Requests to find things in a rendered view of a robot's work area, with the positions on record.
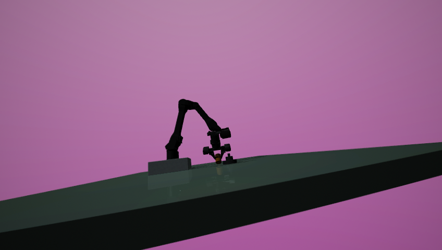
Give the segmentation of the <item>orange knob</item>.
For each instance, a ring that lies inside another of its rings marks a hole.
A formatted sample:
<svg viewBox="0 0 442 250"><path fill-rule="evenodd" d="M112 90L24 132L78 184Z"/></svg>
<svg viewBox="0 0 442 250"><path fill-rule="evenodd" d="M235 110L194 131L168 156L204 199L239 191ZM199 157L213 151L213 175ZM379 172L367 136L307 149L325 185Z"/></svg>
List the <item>orange knob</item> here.
<svg viewBox="0 0 442 250"><path fill-rule="evenodd" d="M215 155L215 160L216 160L216 164L221 164L222 163L221 154L216 154Z"/></svg>

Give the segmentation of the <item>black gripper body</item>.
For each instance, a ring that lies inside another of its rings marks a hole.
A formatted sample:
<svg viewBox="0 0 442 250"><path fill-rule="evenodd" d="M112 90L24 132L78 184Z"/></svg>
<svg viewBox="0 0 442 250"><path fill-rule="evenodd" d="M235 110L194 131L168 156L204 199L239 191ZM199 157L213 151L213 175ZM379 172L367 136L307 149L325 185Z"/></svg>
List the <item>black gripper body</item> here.
<svg viewBox="0 0 442 250"><path fill-rule="evenodd" d="M217 150L221 150L222 152L223 151L229 152L229 151L231 151L231 147L230 147L230 144L224 144L224 146L220 146L220 140L219 140L217 142L212 142L212 148L209 148L208 146L203 147L203 154L204 155L206 155L208 153L211 154L211 153L213 153L213 151L217 151Z"/></svg>

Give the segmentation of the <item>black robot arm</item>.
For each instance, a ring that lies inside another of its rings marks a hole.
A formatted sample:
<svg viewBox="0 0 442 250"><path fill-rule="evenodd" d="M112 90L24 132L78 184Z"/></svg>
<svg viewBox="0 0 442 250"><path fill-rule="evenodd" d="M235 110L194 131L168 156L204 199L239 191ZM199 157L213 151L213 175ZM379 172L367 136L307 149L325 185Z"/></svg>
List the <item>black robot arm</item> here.
<svg viewBox="0 0 442 250"><path fill-rule="evenodd" d="M177 121L176 121L176 125L175 125L175 130L174 130L173 134L171 135L169 142L165 146L166 160L179 158L178 147L181 145L182 139L183 139L183 137L181 136L181 130L182 130L184 117L185 117L185 114L188 110L193 110L193 109L195 109L199 113L199 115L206 122L209 130L211 130L211 131L208 131L208 133L207 133L207 136L211 136L211 140L210 140L211 145L212 145L212 142L219 141L219 134L222 139L226 139L226 138L231 137L231 133L230 133L229 128L227 127L227 128L221 129L221 127L219 127L217 125L217 122L214 121L212 118L210 118L197 102L181 99L178 102L179 113L178 113L178 117L177 117Z"/></svg>

